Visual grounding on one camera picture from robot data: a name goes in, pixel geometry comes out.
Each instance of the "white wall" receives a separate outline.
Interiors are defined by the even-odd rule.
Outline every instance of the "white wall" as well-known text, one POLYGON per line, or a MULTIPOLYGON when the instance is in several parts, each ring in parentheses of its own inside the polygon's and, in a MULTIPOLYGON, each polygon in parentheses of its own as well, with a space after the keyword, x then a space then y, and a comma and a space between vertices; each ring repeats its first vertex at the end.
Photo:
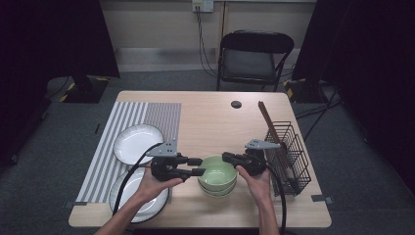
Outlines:
MULTIPOLYGON (((215 48, 220 40, 221 2, 202 14, 204 42, 215 48)), ((196 14, 190 1, 105 1, 104 16, 114 48, 198 48, 196 14)), ((300 48, 314 3, 230 2, 226 31, 261 29, 290 35, 300 48)))

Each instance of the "wooden table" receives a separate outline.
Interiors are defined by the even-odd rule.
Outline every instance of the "wooden table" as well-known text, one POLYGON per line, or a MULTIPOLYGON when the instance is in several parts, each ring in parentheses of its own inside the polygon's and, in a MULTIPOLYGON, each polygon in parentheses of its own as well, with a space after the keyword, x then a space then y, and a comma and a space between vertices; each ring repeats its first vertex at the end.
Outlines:
MULTIPOLYGON (((268 128, 258 101, 264 103, 273 121, 291 121, 294 131, 300 136, 293 110, 284 93, 122 91, 116 100, 181 103, 177 147, 183 156, 189 158, 203 159, 225 151, 242 154, 250 140, 263 139, 268 128), (242 108, 232 108, 232 101, 240 101, 242 108)), ((312 164, 308 161, 311 182, 296 197, 287 197, 287 227, 328 227, 331 224, 325 202, 313 202, 311 199, 312 195, 322 193, 312 164)), ((274 198, 274 208, 281 222, 280 197, 274 198)), ((102 226, 111 216, 109 204, 88 203, 86 206, 74 206, 69 224, 73 227, 102 226)), ((171 198, 161 213, 134 226, 257 227, 257 216, 257 208, 241 176, 238 175, 232 193, 220 199, 206 195, 199 188, 197 178, 191 177, 173 188, 171 198)))

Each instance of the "wire basket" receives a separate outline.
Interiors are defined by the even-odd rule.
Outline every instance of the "wire basket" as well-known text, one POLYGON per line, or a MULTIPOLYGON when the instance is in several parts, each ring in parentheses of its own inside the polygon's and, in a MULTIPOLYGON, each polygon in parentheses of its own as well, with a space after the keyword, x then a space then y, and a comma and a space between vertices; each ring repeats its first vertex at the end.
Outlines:
MULTIPOLYGON (((311 181, 308 173, 308 159, 300 138, 295 134, 290 121, 273 121, 281 148, 265 150, 268 164, 279 175, 285 195, 298 195, 311 181)), ((265 141, 274 143, 269 130, 265 141)), ((275 197, 280 195, 277 179, 272 176, 275 197)))

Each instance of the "black curtain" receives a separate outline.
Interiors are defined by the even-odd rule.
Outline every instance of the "black curtain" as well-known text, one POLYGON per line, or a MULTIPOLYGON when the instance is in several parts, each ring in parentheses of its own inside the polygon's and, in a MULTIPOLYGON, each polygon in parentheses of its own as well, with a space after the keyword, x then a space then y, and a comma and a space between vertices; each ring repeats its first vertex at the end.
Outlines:
POLYGON ((13 155, 50 79, 119 77, 99 0, 0 3, 0 160, 13 155))

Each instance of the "stacked bowls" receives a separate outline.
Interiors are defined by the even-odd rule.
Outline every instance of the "stacked bowls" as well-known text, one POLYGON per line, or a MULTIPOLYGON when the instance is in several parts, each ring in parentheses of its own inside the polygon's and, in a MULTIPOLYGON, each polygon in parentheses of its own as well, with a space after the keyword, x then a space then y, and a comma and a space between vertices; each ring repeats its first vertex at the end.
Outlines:
POLYGON ((224 197, 230 194, 236 185, 237 171, 222 160, 222 156, 209 156, 199 168, 205 173, 198 177, 199 186, 212 197, 224 197))

